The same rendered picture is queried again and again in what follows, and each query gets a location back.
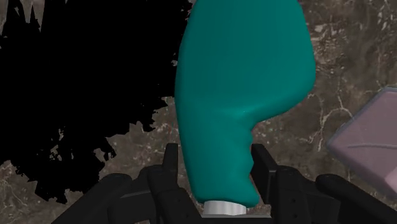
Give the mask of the pale pink box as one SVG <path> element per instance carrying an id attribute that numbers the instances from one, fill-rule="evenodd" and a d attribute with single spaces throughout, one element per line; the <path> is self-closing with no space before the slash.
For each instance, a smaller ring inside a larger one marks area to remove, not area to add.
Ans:
<path id="1" fill-rule="evenodd" d="M 326 146 L 361 179 L 397 200 L 397 88 L 381 90 Z"/>

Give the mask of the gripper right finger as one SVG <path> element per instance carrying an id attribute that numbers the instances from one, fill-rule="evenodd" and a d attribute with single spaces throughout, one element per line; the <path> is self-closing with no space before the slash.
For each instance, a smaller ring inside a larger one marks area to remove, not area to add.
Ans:
<path id="1" fill-rule="evenodd" d="M 397 211 L 336 174 L 315 181 L 251 146 L 251 176 L 275 224 L 397 224 Z"/>

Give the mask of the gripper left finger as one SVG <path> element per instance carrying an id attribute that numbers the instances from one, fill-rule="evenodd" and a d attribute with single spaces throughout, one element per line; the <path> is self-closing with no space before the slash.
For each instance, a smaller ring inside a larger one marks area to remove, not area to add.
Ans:
<path id="1" fill-rule="evenodd" d="M 108 174 L 51 224 L 202 224 L 177 176 L 178 144 L 169 143 L 161 165 L 143 168 L 136 179 Z"/>

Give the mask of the teal bottle with white cap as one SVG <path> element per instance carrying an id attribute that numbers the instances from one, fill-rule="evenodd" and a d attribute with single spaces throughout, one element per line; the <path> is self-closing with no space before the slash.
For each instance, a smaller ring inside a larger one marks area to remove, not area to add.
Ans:
<path id="1" fill-rule="evenodd" d="M 196 0 L 179 48 L 175 105 L 193 196 L 206 215 L 241 215 L 254 126 L 301 102 L 316 79 L 299 0 Z"/>

